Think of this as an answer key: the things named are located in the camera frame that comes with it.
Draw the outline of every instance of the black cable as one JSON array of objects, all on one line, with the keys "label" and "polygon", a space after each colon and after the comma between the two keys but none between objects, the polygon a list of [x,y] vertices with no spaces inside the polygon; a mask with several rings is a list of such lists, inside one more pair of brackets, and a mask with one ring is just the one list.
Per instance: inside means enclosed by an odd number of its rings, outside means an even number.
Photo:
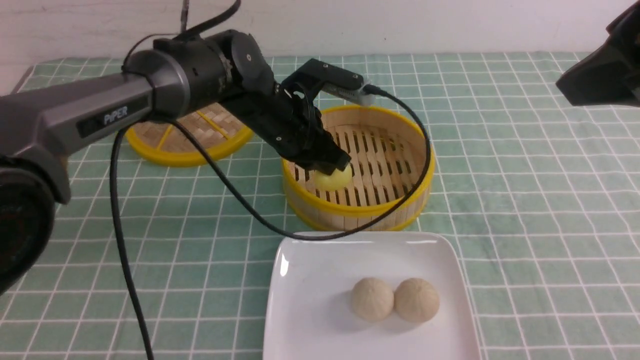
[{"label": "black cable", "polygon": [[378,222],[382,221],[385,217],[389,216],[397,208],[402,206],[418,190],[418,187],[420,186],[420,184],[422,184],[422,182],[424,181],[425,177],[427,176],[427,173],[429,171],[429,164],[431,163],[431,142],[429,141],[429,135],[427,134],[427,130],[424,128],[424,125],[420,121],[420,118],[418,118],[418,115],[416,115],[415,112],[413,110],[411,110],[411,108],[409,108],[409,106],[407,106],[402,100],[400,100],[397,97],[393,96],[392,94],[390,94],[390,93],[378,88],[377,86],[366,85],[364,90],[369,94],[380,95],[380,96],[386,97],[386,98],[388,98],[390,100],[393,100],[396,104],[400,105],[400,107],[402,107],[404,110],[406,110],[409,113],[409,115],[411,115],[411,117],[415,121],[416,125],[418,125],[418,127],[420,128],[420,131],[422,132],[422,135],[424,136],[424,141],[425,141],[425,146],[426,146],[426,156],[425,156],[425,160],[424,160],[424,166],[422,168],[422,172],[420,173],[420,176],[418,177],[418,181],[416,181],[416,183],[404,195],[404,197],[402,197],[390,209],[386,210],[380,216],[376,217],[375,219],[371,220],[370,222],[368,222],[368,223],[366,223],[364,225],[358,226],[358,227],[356,227],[354,229],[351,229],[351,230],[347,230],[347,231],[343,231],[343,232],[336,233],[336,234],[331,234],[331,235],[305,236],[305,235],[295,234],[295,233],[280,229],[279,227],[277,227],[277,226],[271,224],[270,222],[268,222],[265,218],[262,217],[262,215],[260,215],[251,206],[251,204],[249,204],[249,202],[247,202],[247,200],[242,196],[242,194],[240,194],[238,192],[238,190],[235,188],[235,186],[233,186],[233,184],[226,177],[224,172],[220,169],[220,167],[218,167],[216,162],[213,161],[213,159],[209,156],[209,153],[207,153],[207,151],[202,147],[202,145],[198,142],[198,140],[182,124],[180,124],[177,120],[167,120],[167,122],[169,124],[173,125],[174,127],[176,127],[178,130],[180,130],[180,132],[189,140],[189,142],[191,142],[191,144],[196,149],[198,149],[198,152],[205,158],[205,160],[207,161],[209,166],[211,166],[213,171],[216,173],[216,175],[218,175],[218,177],[220,178],[222,183],[229,189],[231,194],[233,194],[233,196],[249,212],[249,214],[251,214],[256,220],[258,220],[258,222],[260,222],[262,225],[267,227],[269,230],[273,231],[274,233],[280,234],[282,236],[285,236],[285,237],[288,237],[288,238],[292,238],[292,239],[297,239],[297,240],[306,240],[306,241],[335,240],[337,238],[343,238],[345,236],[349,236],[351,234],[355,234],[357,232],[360,232],[360,231],[363,231],[365,229],[370,228],[371,226],[373,226],[373,225],[377,224]]},{"label": "black cable", "polygon": [[193,26],[192,28],[189,28],[185,31],[183,31],[182,33],[179,33],[178,36],[176,36],[175,38],[173,38],[174,40],[189,40],[192,38],[195,38],[197,36],[199,36],[201,33],[203,33],[204,31],[207,31],[215,26],[218,26],[220,24],[222,24],[223,22],[229,20],[229,18],[231,16],[233,16],[238,9],[240,9],[240,0],[236,0],[234,2],[233,5],[231,5],[231,7],[229,7],[228,9],[226,9],[224,12],[222,12],[220,15],[209,19],[205,22],[201,22],[200,24]]},{"label": "black cable", "polygon": [[[181,35],[188,35],[189,31],[204,31],[203,27],[207,27],[207,29],[212,28],[215,25],[218,25],[229,17],[231,17],[237,9],[240,7],[240,0],[236,0],[235,3],[222,14],[214,17],[211,20],[205,21],[200,25],[196,25],[194,28],[182,32]],[[153,91],[151,93],[151,103],[152,108],[156,108],[156,87],[154,86],[151,79],[146,75],[139,72],[131,71],[127,68],[129,58],[131,54],[135,51],[135,49],[142,44],[146,39],[156,37],[156,36],[171,36],[174,34],[151,34],[143,37],[138,42],[136,42],[129,52],[127,56],[125,56],[122,61],[121,71],[123,74],[136,74],[139,76],[143,76],[151,85]],[[113,148],[111,150],[111,161],[109,168],[109,198],[111,200],[111,217],[113,218],[113,230],[116,235],[116,244],[118,245],[118,255],[120,256],[120,264],[122,265],[122,273],[124,275],[125,283],[127,285],[127,291],[129,292],[129,298],[131,299],[131,304],[133,305],[134,312],[136,313],[136,318],[138,319],[138,327],[140,328],[140,333],[142,335],[142,342],[145,347],[145,352],[147,353],[148,360],[154,360],[154,352],[151,346],[151,338],[149,336],[149,331],[147,329],[147,323],[145,321],[145,316],[142,311],[142,306],[140,305],[140,299],[138,298],[138,292],[136,291],[136,285],[133,282],[133,276],[131,274],[131,268],[129,266],[129,258],[127,257],[127,248],[124,242],[124,234],[122,232],[122,221],[120,219],[120,205],[118,203],[118,156],[120,155],[120,148],[122,146],[122,139],[124,138],[127,130],[131,127],[127,126],[118,131],[115,139],[113,140]]]},{"label": "black cable", "polygon": [[140,332],[142,333],[142,342],[145,346],[147,359],[154,360],[154,353],[153,349],[151,349],[151,339],[149,338],[147,323],[142,313],[140,299],[138,298],[136,285],[133,283],[133,276],[131,275],[131,268],[129,267],[127,248],[124,243],[122,222],[120,220],[120,205],[118,203],[118,155],[120,154],[120,146],[122,145],[124,134],[129,128],[130,126],[127,126],[124,129],[118,131],[118,133],[116,134],[116,138],[113,141],[113,149],[111,150],[111,167],[109,168],[109,195],[111,199],[111,217],[113,217],[113,230],[116,234],[116,244],[118,245],[118,254],[120,255],[120,264],[122,265],[124,281],[127,284],[127,290],[129,291],[131,304],[133,305],[133,309],[136,313],[136,318],[138,319],[138,325],[140,327]]}]

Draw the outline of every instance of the robotic arm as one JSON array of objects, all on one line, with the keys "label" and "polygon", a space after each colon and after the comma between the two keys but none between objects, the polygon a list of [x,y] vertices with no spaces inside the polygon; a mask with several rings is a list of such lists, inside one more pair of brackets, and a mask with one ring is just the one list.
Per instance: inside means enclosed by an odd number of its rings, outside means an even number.
[{"label": "robotic arm", "polygon": [[307,170],[344,170],[349,155],[322,126],[321,90],[368,105],[364,78],[309,60],[274,80],[251,35],[162,38],[123,72],[0,97],[0,294],[38,259],[56,202],[71,199],[67,157],[139,121],[177,119],[218,102]]}]

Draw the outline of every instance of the square plate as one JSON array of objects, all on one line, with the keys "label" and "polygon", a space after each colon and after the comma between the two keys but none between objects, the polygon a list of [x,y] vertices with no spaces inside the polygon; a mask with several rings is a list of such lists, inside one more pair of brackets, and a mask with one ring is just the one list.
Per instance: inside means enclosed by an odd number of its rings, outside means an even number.
[{"label": "square plate", "polygon": [[[328,233],[301,233],[320,235]],[[430,321],[414,325],[394,313],[379,323],[357,318],[351,289],[379,277],[393,289],[410,277],[440,295]],[[336,241],[286,238],[273,265],[264,360],[480,360],[471,306],[456,254],[436,234],[361,232]]]}]

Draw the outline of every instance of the yellow ball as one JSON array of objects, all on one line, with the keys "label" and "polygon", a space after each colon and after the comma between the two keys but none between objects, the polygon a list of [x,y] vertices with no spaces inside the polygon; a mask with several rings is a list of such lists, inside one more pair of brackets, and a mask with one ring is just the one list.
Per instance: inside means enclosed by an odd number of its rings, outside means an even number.
[{"label": "yellow ball", "polygon": [[347,166],[344,171],[335,170],[331,175],[325,175],[320,171],[315,171],[314,182],[316,189],[324,192],[334,192],[345,188],[351,181],[353,171],[351,166]]}]

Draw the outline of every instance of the yellow rim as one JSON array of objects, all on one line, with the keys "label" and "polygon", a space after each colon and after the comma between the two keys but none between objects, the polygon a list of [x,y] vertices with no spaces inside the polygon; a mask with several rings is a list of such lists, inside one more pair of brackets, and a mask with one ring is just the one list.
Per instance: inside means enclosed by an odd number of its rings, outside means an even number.
[{"label": "yellow rim", "polygon": [[[169,129],[173,126],[169,126],[167,132],[163,135],[166,137],[169,133]],[[238,151],[244,144],[246,144],[253,136],[253,131],[248,127],[243,127],[234,136],[227,138],[227,141],[207,149],[207,153],[213,160],[220,160],[226,158],[232,153]],[[149,160],[158,165],[167,167],[194,167],[204,165],[207,161],[199,152],[164,152],[156,148],[147,145],[145,142],[138,138],[138,135],[133,128],[127,130],[126,138],[131,147],[143,158]]]},{"label": "yellow rim", "polygon": [[[297,217],[300,218],[300,220],[302,220],[303,223],[307,224],[309,227],[311,227],[314,230],[318,230],[318,231],[336,231],[336,229],[330,229],[329,227],[325,227],[322,226],[318,223],[313,222],[311,219],[309,219],[304,213],[300,212],[295,206],[293,206],[291,203],[289,203],[289,207],[293,210],[293,212],[296,214]],[[402,229],[404,229],[405,227],[411,225],[412,222],[415,221],[415,219],[417,219],[420,216],[420,211],[416,211],[416,213],[407,221],[403,222],[402,224],[396,225],[394,227],[390,227],[388,229],[385,229],[385,231],[400,231]]]},{"label": "yellow rim", "polygon": [[[333,111],[350,110],[350,109],[357,109],[357,108],[361,108],[363,110],[369,110],[369,111],[382,111],[384,113],[392,115],[398,120],[402,120],[403,122],[412,126],[414,130],[416,130],[416,132],[422,135],[418,125],[414,124],[413,122],[409,121],[407,118],[405,118],[404,116],[398,113],[395,113],[393,111],[387,110],[385,108],[380,108],[377,106],[371,106],[369,108],[362,108],[359,105],[337,106],[334,108],[324,110],[323,113],[330,113]],[[422,193],[424,193],[424,191],[428,188],[429,184],[431,184],[431,180],[433,179],[433,172],[435,171],[435,166],[436,166],[435,156],[433,156],[433,145],[431,146],[430,151],[431,151],[431,161],[429,162],[429,168],[427,169],[427,176],[424,178],[422,184],[420,184],[420,186],[415,191],[415,193],[413,193],[413,195],[400,208],[404,208],[405,206],[408,206],[413,201],[415,201],[417,197],[419,197],[420,195],[422,195]],[[374,217],[376,215],[380,215],[384,213],[386,210],[391,208],[395,203],[400,201],[400,199],[396,199],[384,204],[370,205],[370,206],[347,206],[347,205],[334,204],[327,200],[320,199],[314,194],[311,194],[310,192],[308,192],[300,184],[298,184],[296,180],[293,178],[293,174],[289,172],[287,161],[284,159],[282,159],[282,172],[284,173],[284,179],[287,182],[287,184],[289,184],[289,186],[293,189],[293,191],[297,195],[302,197],[306,203],[310,203],[313,207],[318,208],[322,211],[327,211],[327,212],[338,214],[338,215],[358,215],[362,217]]]}]

